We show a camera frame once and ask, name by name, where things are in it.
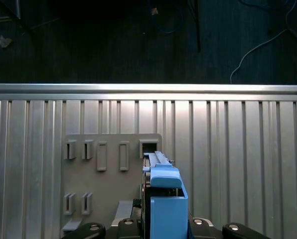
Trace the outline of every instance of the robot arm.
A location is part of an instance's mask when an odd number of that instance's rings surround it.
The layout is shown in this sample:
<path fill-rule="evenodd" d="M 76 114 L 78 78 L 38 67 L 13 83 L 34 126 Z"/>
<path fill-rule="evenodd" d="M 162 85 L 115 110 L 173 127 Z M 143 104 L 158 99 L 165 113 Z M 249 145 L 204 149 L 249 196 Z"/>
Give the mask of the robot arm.
<path fill-rule="evenodd" d="M 62 239 L 269 239 L 239 223 L 222 230 L 188 211 L 188 196 L 179 170 L 159 151 L 144 154 L 142 198 L 134 200 L 130 218 L 120 219 L 106 230 L 87 223 Z"/>

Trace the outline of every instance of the gray pegboard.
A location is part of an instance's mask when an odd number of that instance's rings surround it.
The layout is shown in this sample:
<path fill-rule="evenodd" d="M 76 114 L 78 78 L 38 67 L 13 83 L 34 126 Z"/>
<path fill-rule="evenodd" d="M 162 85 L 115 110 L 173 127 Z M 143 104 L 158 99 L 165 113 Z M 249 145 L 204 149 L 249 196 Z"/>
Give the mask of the gray pegboard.
<path fill-rule="evenodd" d="M 83 220 L 108 228 L 119 201 L 139 197 L 145 146 L 151 151 L 156 143 L 156 150 L 161 150 L 161 142 L 160 134 L 67 135 L 62 159 L 62 226 L 69 220 Z M 75 194 L 69 203 L 72 208 L 67 208 L 64 198 L 68 194 Z M 92 207 L 89 215 L 84 203 Z"/>

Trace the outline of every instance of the metal bolt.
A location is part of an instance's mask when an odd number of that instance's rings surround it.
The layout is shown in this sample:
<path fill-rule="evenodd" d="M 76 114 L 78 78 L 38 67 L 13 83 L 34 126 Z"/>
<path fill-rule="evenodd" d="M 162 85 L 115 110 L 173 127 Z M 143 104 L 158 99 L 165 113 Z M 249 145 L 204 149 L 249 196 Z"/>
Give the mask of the metal bolt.
<path fill-rule="evenodd" d="M 236 225 L 229 225 L 229 228 L 233 231 L 238 231 L 239 227 Z"/>
<path fill-rule="evenodd" d="M 90 226 L 90 230 L 91 231 L 96 231 L 98 229 L 99 229 L 98 225 L 92 225 L 92 226 Z"/>
<path fill-rule="evenodd" d="M 133 223 L 133 220 L 131 220 L 131 219 L 126 219 L 126 220 L 124 221 L 124 223 L 125 223 L 126 225 L 131 225 L 131 224 Z"/>
<path fill-rule="evenodd" d="M 197 224 L 197 225 L 202 225 L 203 224 L 203 221 L 200 220 L 200 219 L 195 219 L 194 220 L 194 223 Z"/>

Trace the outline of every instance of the metal wall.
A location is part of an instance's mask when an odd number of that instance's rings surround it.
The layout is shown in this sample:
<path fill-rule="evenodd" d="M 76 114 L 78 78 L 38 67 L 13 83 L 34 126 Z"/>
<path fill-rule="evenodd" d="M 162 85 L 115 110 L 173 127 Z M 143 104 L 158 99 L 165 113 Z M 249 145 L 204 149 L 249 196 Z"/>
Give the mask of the metal wall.
<path fill-rule="evenodd" d="M 0 239 L 59 238 L 75 133 L 160 133 L 194 216 L 297 238 L 297 87 L 21 87 L 0 86 Z"/>

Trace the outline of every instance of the debris on floor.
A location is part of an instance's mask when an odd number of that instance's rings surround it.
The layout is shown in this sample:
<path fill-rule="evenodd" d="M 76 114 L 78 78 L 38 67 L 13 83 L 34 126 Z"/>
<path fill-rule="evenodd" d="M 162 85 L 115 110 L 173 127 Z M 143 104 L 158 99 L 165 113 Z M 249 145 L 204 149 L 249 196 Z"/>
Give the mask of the debris on floor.
<path fill-rule="evenodd" d="M 158 14 L 158 11 L 157 11 L 157 8 L 152 8 L 152 16 L 154 15 L 157 15 Z"/>
<path fill-rule="evenodd" d="M 0 35 L 0 46 L 2 48 L 7 48 L 10 43 L 12 43 L 12 40 L 10 38 L 4 38 L 2 35 Z"/>

